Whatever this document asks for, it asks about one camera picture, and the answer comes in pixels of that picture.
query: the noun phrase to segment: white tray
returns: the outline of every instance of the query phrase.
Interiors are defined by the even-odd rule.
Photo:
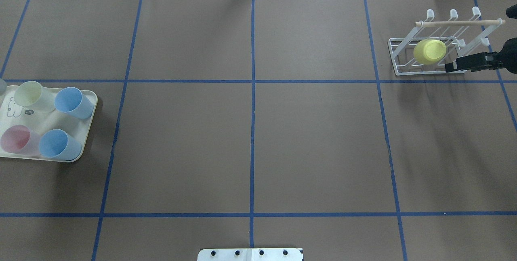
[[[85,120],[80,120],[78,118],[72,117],[68,114],[63,114],[58,110],[54,110],[50,113],[38,112],[33,110],[27,110],[24,107],[17,105],[13,99],[15,95],[15,91],[18,86],[7,86],[7,90],[4,95],[0,96],[0,135],[3,135],[4,132],[13,125],[24,125],[30,128],[32,131],[43,136],[46,132],[53,130],[55,128],[60,128],[64,130],[70,136],[75,138],[83,148],[81,149],[81,153],[77,158],[70,161],[56,160],[53,158],[46,158],[43,156],[26,156],[8,153],[2,150],[0,147],[0,157],[4,158],[20,158],[20,159],[32,159],[32,160],[44,160],[44,161],[56,161],[56,162],[74,162],[81,157],[84,151],[84,147],[86,144],[86,139],[88,138],[88,133],[90,131],[90,126],[92,125],[92,120],[94,118],[95,109],[97,107],[98,98],[97,95],[93,91],[89,90],[81,90],[83,95],[89,99],[94,104],[94,110],[92,112],[92,116]],[[52,94],[57,95],[57,93],[62,88],[47,88],[52,92]]]

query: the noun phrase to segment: wooden rod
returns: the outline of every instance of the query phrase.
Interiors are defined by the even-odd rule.
[[[438,22],[416,22],[416,27],[453,27],[453,26],[462,26],[462,25],[503,25],[506,23],[506,20],[484,20],[484,21],[438,21]]]

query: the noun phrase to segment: vertical blue line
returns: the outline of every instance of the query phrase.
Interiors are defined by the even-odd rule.
[[[23,8],[22,15],[20,16],[20,20],[18,21],[18,25],[16,26],[15,34],[13,35],[13,39],[11,40],[11,44],[9,45],[9,50],[5,55],[4,64],[2,65],[2,71],[0,71],[0,78],[4,76],[5,68],[7,67],[7,62],[9,62],[9,57],[11,56],[11,51],[13,51],[13,47],[15,46],[16,37],[18,37],[18,32],[20,31],[20,27],[22,26],[23,18],[25,17],[25,13],[27,8],[29,7],[29,3],[31,0],[27,0],[25,2],[25,7]]]
[[[135,18],[135,27],[133,28],[133,38],[131,40],[131,47],[129,49],[128,64],[126,67],[126,76],[124,79],[124,86],[122,88],[122,95],[120,97],[120,105],[118,107],[117,123],[115,125],[115,134],[113,135],[113,143],[111,144],[111,155],[109,156],[109,165],[107,167],[106,181],[104,185],[104,193],[102,194],[102,202],[100,206],[99,221],[97,223],[97,233],[95,235],[94,249],[92,253],[92,261],[97,257],[97,249],[99,247],[100,232],[102,230],[102,221],[104,218],[104,211],[106,207],[107,191],[109,188],[109,180],[111,179],[111,168],[113,167],[113,159],[115,157],[115,145],[118,139],[118,131],[120,128],[120,116],[122,115],[122,108],[124,107],[124,100],[126,98],[126,89],[128,85],[129,71],[131,69],[131,59],[133,57],[133,48],[135,47],[135,40],[137,38],[138,21],[140,19],[140,10],[142,9],[142,1],[138,2],[137,17]]]
[[[255,210],[255,0],[251,0],[251,140],[250,140],[250,248],[253,248]]]
[[[382,117],[382,126],[384,127],[384,139],[386,140],[386,146],[388,147],[389,167],[391,170],[391,185],[393,187],[393,197],[395,198],[395,209],[397,210],[397,221],[399,223],[399,235],[400,235],[400,243],[402,246],[402,257],[403,257],[404,261],[408,261],[408,254],[406,252],[406,240],[404,239],[404,229],[402,227],[402,217],[400,214],[399,195],[397,193],[397,182],[395,179],[395,169],[393,168],[393,158],[391,157],[391,147],[389,144],[388,126],[386,125],[386,114],[384,113],[384,103],[382,102],[382,93],[380,90],[379,73],[378,73],[378,69],[377,69],[377,59],[375,56],[375,49],[373,47],[372,27],[370,25],[370,14],[368,13],[367,0],[364,0],[364,11],[366,12],[366,22],[368,25],[368,36],[370,37],[370,49],[372,52],[373,69],[375,71],[375,81],[377,84],[377,94],[379,97],[380,115]]]
[[[474,5],[479,7],[478,0],[474,0]],[[488,49],[490,52],[493,52],[491,44],[488,45]],[[504,95],[504,100],[506,101],[506,106],[508,106],[508,111],[510,112],[510,118],[512,119],[513,127],[515,128],[515,131],[517,132],[517,120],[515,120],[515,114],[513,113],[513,108],[510,103],[510,99],[508,98],[508,93],[506,93],[506,88],[504,87],[504,82],[502,82],[501,72],[499,72],[499,70],[496,70],[495,73],[497,73],[497,77],[499,79],[499,85],[501,86],[502,94]]]

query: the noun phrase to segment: brown table surface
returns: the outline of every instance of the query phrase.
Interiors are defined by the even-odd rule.
[[[396,77],[387,47],[513,4],[0,0],[0,77],[99,96],[77,162],[0,158],[0,259],[515,261],[517,76]]]

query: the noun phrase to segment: yellow cup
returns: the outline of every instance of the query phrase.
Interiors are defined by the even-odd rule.
[[[418,42],[413,50],[415,59],[424,65],[440,62],[447,53],[445,43],[436,39],[424,39]]]

